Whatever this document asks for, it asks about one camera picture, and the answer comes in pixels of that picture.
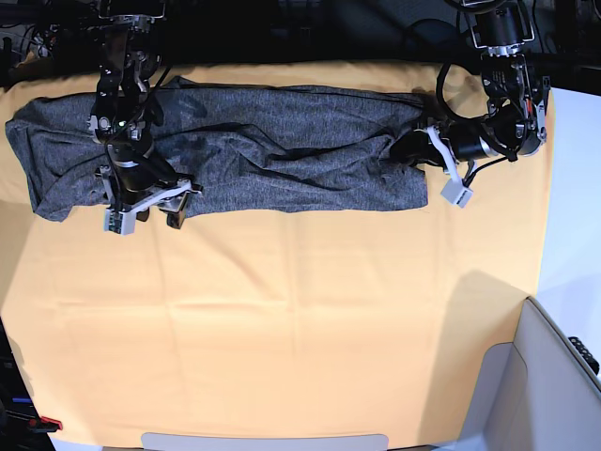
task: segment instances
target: wire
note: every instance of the wire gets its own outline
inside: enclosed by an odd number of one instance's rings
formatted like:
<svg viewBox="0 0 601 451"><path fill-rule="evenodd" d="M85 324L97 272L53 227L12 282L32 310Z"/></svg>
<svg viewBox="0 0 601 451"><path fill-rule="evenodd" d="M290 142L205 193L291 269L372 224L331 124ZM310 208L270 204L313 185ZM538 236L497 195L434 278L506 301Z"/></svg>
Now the wire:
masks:
<svg viewBox="0 0 601 451"><path fill-rule="evenodd" d="M466 20L466 24L467 24L468 28L464 31L461 31L461 18L464 16L465 16L465 13L462 13L461 11L458 11L455 16L455 28L457 29L457 35L459 37L459 40L463 44L466 43L466 38L471 35L471 25L470 25L470 21L468 20L467 17L465 17L465 20Z"/></svg>
<svg viewBox="0 0 601 451"><path fill-rule="evenodd" d="M167 75L169 74L169 71L172 69L173 66L169 65L165 68L165 70L163 71L161 78L159 78L159 81L157 82L157 84L155 84L152 89L150 89L150 92L148 93L148 96L146 97L146 99L142 102L142 104L136 109L136 111L133 113L133 115L131 115L130 120L128 120L125 125L123 125L120 130L118 130L115 134L113 134L111 136L111 138L107 141L107 145L111 144L112 142L114 142L117 137L122 134L124 131L127 130L127 128L132 124L132 122L138 118L138 116L140 115L140 113L142 113L144 111L144 109L148 106L148 104L150 103L150 101L152 100L152 98L156 95L157 91L161 88L162 83L165 81L165 78L167 78Z"/></svg>
<svg viewBox="0 0 601 451"><path fill-rule="evenodd" d="M507 160L509 160L507 157L499 158L498 160L495 160L495 161L487 163L487 164L483 164L482 166L474 169L474 171L469 176L467 176L465 180L463 180L463 186L465 186L466 188L469 188L470 185L473 183L473 180L476 178L476 175L480 171L482 171L483 169L486 169L494 164L506 162Z"/></svg>
<svg viewBox="0 0 601 451"><path fill-rule="evenodd" d="M32 40L32 39L30 39L30 38L26 38L25 36L21 36L21 35L18 35L18 34L16 34L16 33L10 33L10 32L8 32L8 31L0 31L0 35L10 35L10 36L14 36L15 38L19 38L19 39L21 39L22 41L23 41L23 40L27 40L27 41L29 41L29 42L33 42L34 44L36 43L34 40Z"/></svg>
<svg viewBox="0 0 601 451"><path fill-rule="evenodd" d="M31 32L31 37L32 37L32 40L30 40L30 41L27 43L27 48L25 49L25 58L27 58L27 56L29 55L29 49L31 48L31 43L33 42L33 43L35 43L35 44L38 44L38 43L35 41L35 36L36 36L36 34L37 34L37 32L38 32L38 31L36 30L36 26L35 26L35 25L31 25L31 26L27 27L27 29L25 30L25 32L23 33L23 35L24 35L24 36L27 36L27 33L29 33L29 31L30 31L32 28L33 28L33 31ZM21 51L23 51L23 44L24 44L24 41L21 41Z"/></svg>
<svg viewBox="0 0 601 451"><path fill-rule="evenodd" d="M499 90L500 92L502 92L503 94L505 94L505 96L507 96L507 100L509 101L509 103L511 103L511 105L516 109L517 113L519 114L519 117L523 120L526 121L526 117L524 116L524 112L521 110L521 108L519 107L519 102L515 101L507 92L507 90L501 86L500 83L498 83L495 80L488 80L490 82L490 84L494 85L496 87L497 90Z"/></svg>
<svg viewBox="0 0 601 451"><path fill-rule="evenodd" d="M480 137L484 140L485 143L488 144L490 148L495 150L497 153L501 155L505 155L509 161L514 162L517 160L516 153L510 150L509 148L505 148L501 144L497 142L488 132L485 130L482 122L480 121L480 117L463 117L458 115L455 111L451 109L446 100L444 99L444 82L447 78L447 74L449 73L449 69L451 68L451 63L444 63L442 68L440 68L440 73L436 81L436 99L439 103L440 108L446 114L446 116L455 122L460 122L463 124L468 124L474 127L474 130L480 135Z"/></svg>
<svg viewBox="0 0 601 451"><path fill-rule="evenodd" d="M11 52L13 52L14 54L17 54L17 55L18 55L18 56L20 56L22 59L24 59L24 54L23 54L23 53L21 53L21 52L19 52L18 50L11 49L10 51L11 51Z"/></svg>
<svg viewBox="0 0 601 451"><path fill-rule="evenodd" d="M438 23L438 24L446 25L449 28L453 28L453 25L451 23L442 21L440 19L432 19L432 18L420 19L419 21L412 23L411 25L409 25L408 27L406 27L403 30L403 32L402 32L403 37L401 38L401 48L402 49L405 49L407 43L411 42L412 40L415 42L415 44L418 47L420 47L420 45L424 41L427 42L429 45L434 45L430 41L428 41L426 38L422 37L422 35L420 33L418 33L418 31L417 31L417 28L425 23Z"/></svg>
<svg viewBox="0 0 601 451"><path fill-rule="evenodd" d="M364 8L369 8L370 12L378 16L379 19L381 19L388 26L394 28L398 33L403 34L408 31L407 27L403 23L400 23L396 18L394 18L394 16L390 14L390 11L383 8L379 2L363 0L361 4ZM409 32L411 32L412 37L415 39L415 41L424 48L424 53L426 51L435 52L437 50L436 45L422 38L419 34L413 32L412 30L409 30Z"/></svg>
<svg viewBox="0 0 601 451"><path fill-rule="evenodd" d="M454 0L443 0L451 8L456 9L460 12L468 12L469 14L484 14L490 11L494 11L498 7L502 6L507 0L495 0L494 2L487 3L480 7L465 7Z"/></svg>
<svg viewBox="0 0 601 451"><path fill-rule="evenodd" d="M536 28L536 34L538 35L538 41L541 45L541 53L545 53L545 43L543 42L543 37L541 36L541 30L538 27L538 20L536 19L536 1L532 1L532 21L534 22L534 28Z"/></svg>

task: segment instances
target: gray t-shirt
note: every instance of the gray t-shirt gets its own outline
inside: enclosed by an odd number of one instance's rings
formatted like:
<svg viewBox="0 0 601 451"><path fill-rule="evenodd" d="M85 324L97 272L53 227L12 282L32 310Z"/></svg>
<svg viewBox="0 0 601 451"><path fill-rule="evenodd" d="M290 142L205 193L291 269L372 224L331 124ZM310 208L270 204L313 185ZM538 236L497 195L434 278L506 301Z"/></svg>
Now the gray t-shirt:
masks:
<svg viewBox="0 0 601 451"><path fill-rule="evenodd" d="M232 210L407 210L427 204L424 173L390 159L421 97L322 86L196 85L157 92L156 150L195 176L204 195L188 216ZM36 214L63 221L73 206L106 203L94 177L107 164L86 120L94 94L37 99L7 123Z"/></svg>

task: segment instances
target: red clip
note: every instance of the red clip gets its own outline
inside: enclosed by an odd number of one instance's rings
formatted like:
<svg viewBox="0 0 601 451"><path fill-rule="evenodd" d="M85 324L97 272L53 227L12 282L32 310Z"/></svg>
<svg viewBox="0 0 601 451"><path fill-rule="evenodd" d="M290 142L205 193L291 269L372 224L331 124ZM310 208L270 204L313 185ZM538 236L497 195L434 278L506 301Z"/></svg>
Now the red clip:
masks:
<svg viewBox="0 0 601 451"><path fill-rule="evenodd" d="M39 418L39 421L41 421L42 423L46 423L46 424L57 425L58 430L63 430L63 423L58 420L53 420L52 418L48 418L46 416L41 416Z"/></svg>

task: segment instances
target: folded cloth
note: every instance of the folded cloth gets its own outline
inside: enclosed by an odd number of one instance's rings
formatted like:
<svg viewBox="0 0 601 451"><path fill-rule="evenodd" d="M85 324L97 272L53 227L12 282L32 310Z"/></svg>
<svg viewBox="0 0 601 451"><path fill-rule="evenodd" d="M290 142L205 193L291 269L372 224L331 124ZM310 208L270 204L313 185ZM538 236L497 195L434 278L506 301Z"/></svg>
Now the folded cloth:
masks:
<svg viewBox="0 0 601 451"><path fill-rule="evenodd" d="M232 210L408 210L427 204L424 173L394 162L423 99L323 86L201 86L174 79L155 147L204 196L188 215ZM63 221L106 203L94 173L107 164L86 119L93 94L37 99L7 123L33 210Z"/></svg>

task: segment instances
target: yellow table surface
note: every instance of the yellow table surface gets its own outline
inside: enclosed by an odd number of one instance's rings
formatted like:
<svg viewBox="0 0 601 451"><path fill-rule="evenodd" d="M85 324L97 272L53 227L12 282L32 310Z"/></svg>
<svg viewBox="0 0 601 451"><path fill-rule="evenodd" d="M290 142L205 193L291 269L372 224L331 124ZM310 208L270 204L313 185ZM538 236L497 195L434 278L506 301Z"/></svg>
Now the yellow table surface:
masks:
<svg viewBox="0 0 601 451"><path fill-rule="evenodd" d="M200 83L433 92L439 67L307 63L175 70ZM27 83L36 97L95 90L96 76ZM485 110L454 68L446 95ZM223 437L382 433L390 448L458 437L480 364L511 341L536 290L552 162L493 166L464 210L439 196L400 212L241 211L188 220L153 212L127 238L103 207L63 224L34 217L0 135L0 315L39 414L56 438L137 447L145 432Z"/></svg>

